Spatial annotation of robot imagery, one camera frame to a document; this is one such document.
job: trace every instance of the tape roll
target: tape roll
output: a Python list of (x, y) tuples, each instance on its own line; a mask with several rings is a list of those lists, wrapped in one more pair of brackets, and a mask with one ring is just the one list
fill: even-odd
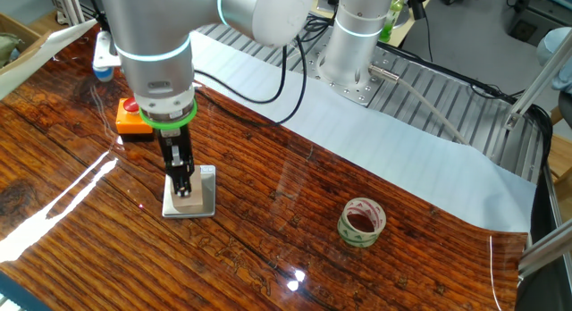
[(367, 248), (385, 228), (387, 218), (382, 207), (368, 198), (351, 199), (338, 220), (338, 233), (351, 246)]

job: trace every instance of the wooden table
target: wooden table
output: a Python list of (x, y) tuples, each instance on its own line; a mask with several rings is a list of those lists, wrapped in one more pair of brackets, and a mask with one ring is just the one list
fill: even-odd
[[(471, 226), (201, 97), (190, 131), (196, 163), (217, 167), (216, 216), (164, 219), (159, 147), (115, 133), (118, 98), (131, 92), (118, 71), (109, 83), (92, 74), (95, 33), (0, 105), (0, 270), (54, 310), (514, 307), (525, 234)], [(387, 214), (370, 248), (336, 230), (357, 197)]]

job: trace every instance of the floor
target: floor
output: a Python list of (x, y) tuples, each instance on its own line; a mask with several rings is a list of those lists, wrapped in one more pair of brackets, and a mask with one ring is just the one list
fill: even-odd
[[(508, 94), (527, 88), (542, 69), (536, 60), (536, 47), (506, 33), (514, 16), (506, 0), (462, 0), (451, 6), (432, 0), (426, 13), (433, 61), (441, 66), (496, 84)], [(416, 22), (403, 48), (429, 59), (424, 21)], [(536, 100), (548, 112), (557, 103), (558, 92), (551, 88)], [(565, 122), (557, 124), (554, 133), (572, 140), (572, 129)]]

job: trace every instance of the cardboard box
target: cardboard box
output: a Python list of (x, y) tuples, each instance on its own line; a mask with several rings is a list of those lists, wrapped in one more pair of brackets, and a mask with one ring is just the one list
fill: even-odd
[(42, 44), (46, 42), (47, 37), (51, 34), (51, 32), (48, 32), (44, 36), (40, 36), (37, 32), (26, 27), (26, 25), (2, 13), (0, 13), (0, 32), (15, 34), (21, 40), (20, 44), (16, 47), (20, 52), (20, 57), (0, 69), (0, 75), (31, 58), (31, 56), (42, 47)]

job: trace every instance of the red button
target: red button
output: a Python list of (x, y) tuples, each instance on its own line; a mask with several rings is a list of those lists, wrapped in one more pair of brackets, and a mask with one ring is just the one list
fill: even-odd
[(123, 102), (123, 109), (130, 113), (136, 113), (139, 111), (139, 105), (135, 102), (135, 97), (130, 97), (125, 102)]

